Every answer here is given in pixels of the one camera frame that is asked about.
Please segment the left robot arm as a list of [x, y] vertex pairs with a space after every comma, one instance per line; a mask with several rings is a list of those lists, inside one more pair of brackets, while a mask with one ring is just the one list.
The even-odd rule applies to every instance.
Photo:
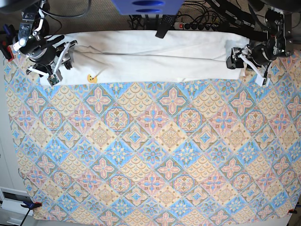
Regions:
[[243, 68], [246, 57], [256, 68], [266, 66], [278, 57], [293, 53], [292, 13], [300, 12], [299, 0], [250, 0], [248, 7], [257, 24], [267, 32], [267, 41], [251, 47], [232, 48], [226, 65], [229, 69]]

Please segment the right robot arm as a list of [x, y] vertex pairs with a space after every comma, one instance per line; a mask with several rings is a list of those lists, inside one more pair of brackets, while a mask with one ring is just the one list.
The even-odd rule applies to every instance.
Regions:
[[13, 51], [27, 57], [33, 65], [26, 70], [41, 73], [41, 77], [59, 72], [63, 65], [67, 70], [72, 68], [71, 56], [67, 47], [73, 47], [77, 42], [61, 42], [65, 36], [54, 37], [49, 34], [50, 5], [46, 0], [2, 0], [0, 11], [9, 12], [21, 9], [22, 22], [18, 30], [13, 25], [3, 25], [0, 39], [0, 51], [8, 60], [14, 59]]

